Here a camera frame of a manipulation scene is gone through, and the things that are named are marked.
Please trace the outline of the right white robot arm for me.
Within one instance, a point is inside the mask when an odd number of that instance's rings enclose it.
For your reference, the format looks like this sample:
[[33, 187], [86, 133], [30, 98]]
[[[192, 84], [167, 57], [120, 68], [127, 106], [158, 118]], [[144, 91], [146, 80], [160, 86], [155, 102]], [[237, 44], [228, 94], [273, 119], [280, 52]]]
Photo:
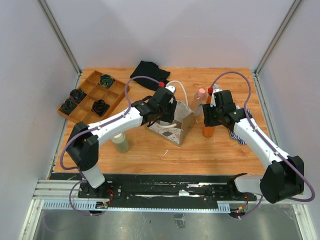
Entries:
[[240, 137], [262, 163], [263, 175], [241, 173], [226, 188], [232, 200], [244, 193], [262, 195], [269, 203], [289, 199], [303, 193], [304, 162], [279, 148], [259, 128], [246, 108], [238, 108], [229, 90], [214, 89], [211, 101], [203, 105], [206, 127], [224, 126]]

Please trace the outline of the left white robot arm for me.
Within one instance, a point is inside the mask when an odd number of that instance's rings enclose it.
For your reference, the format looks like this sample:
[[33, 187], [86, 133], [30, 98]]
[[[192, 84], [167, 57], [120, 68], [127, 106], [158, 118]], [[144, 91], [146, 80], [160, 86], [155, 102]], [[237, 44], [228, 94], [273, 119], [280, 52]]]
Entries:
[[107, 193], [107, 185], [99, 166], [99, 148], [111, 138], [143, 125], [157, 121], [171, 123], [177, 106], [174, 86], [160, 87], [152, 96], [131, 103], [124, 111], [105, 120], [77, 123], [66, 145], [66, 152], [90, 185], [96, 198]]

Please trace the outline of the clear bottle pink cap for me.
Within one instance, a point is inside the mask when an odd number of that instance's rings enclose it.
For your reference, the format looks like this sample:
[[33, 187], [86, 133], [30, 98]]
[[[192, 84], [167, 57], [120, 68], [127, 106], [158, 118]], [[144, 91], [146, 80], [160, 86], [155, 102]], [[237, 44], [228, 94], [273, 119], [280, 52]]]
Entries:
[[202, 105], [207, 99], [207, 93], [204, 88], [200, 88], [195, 94], [189, 105], [189, 108], [192, 110], [195, 117], [199, 117], [203, 114]]

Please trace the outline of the cream bottle white cap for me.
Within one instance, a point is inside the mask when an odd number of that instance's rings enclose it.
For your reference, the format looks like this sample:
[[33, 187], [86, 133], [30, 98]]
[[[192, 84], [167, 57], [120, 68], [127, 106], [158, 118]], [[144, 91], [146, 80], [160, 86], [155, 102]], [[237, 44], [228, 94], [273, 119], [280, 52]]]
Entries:
[[125, 153], [129, 150], [130, 144], [124, 132], [111, 138], [116, 150], [120, 153]]

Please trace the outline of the printed canvas tote bag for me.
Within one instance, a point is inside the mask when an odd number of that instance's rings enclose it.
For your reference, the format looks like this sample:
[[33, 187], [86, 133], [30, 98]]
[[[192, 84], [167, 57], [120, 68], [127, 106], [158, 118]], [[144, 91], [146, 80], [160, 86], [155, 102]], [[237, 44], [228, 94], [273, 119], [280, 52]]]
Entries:
[[172, 144], [181, 147], [194, 124], [194, 112], [189, 107], [188, 95], [183, 84], [178, 80], [170, 81], [167, 85], [179, 84], [184, 94], [184, 101], [177, 100], [172, 123], [158, 120], [150, 127], [150, 132], [166, 139]]

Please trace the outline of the orange bottle dark cap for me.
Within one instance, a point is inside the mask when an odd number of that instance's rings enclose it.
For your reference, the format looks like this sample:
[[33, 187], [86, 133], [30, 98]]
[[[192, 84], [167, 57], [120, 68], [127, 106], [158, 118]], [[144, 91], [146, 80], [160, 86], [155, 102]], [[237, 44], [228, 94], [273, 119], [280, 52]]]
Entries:
[[[208, 93], [207, 99], [205, 101], [206, 104], [209, 104], [211, 102], [212, 99], [212, 94]], [[210, 138], [213, 136], [214, 131], [215, 131], [215, 126], [203, 126], [202, 128], [202, 135], [206, 138]]]

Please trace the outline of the wooden compartment tray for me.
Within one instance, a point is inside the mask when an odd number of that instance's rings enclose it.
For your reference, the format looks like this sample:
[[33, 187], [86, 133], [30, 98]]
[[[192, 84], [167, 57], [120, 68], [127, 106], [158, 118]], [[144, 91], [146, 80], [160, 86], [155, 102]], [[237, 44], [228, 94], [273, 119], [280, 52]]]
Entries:
[[[99, 85], [101, 75], [104, 74], [94, 70], [79, 87], [75, 88], [82, 89], [86, 93], [86, 97], [79, 104], [76, 103], [77, 107], [72, 113], [69, 115], [64, 114], [61, 112], [61, 106], [58, 108], [57, 112], [74, 123], [83, 122], [86, 125], [108, 118], [125, 97], [126, 84], [113, 77], [115, 81], [112, 86], [107, 89]], [[98, 100], [104, 100], [110, 105], [103, 116], [98, 116], [92, 111], [93, 103]]]

